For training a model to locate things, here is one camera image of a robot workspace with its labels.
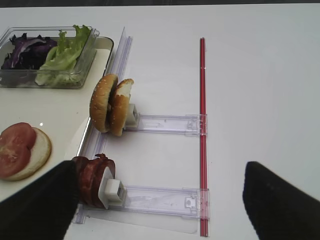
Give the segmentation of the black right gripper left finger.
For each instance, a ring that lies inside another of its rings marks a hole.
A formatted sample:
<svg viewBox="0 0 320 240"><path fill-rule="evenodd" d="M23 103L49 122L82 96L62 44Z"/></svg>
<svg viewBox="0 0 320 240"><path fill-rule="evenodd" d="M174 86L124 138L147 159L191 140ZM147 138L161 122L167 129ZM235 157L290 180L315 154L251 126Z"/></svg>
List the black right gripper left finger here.
<svg viewBox="0 0 320 240"><path fill-rule="evenodd" d="M0 203L0 238L62 240L78 202L76 164L63 161Z"/></svg>

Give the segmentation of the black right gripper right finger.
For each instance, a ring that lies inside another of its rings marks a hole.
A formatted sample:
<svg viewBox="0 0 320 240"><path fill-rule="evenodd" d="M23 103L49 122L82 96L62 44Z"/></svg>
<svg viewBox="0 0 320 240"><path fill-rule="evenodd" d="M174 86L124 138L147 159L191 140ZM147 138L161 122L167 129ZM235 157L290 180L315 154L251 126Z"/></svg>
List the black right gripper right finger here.
<svg viewBox="0 0 320 240"><path fill-rule="evenodd" d="M257 161L245 167L242 200L260 240L318 240L320 202Z"/></svg>

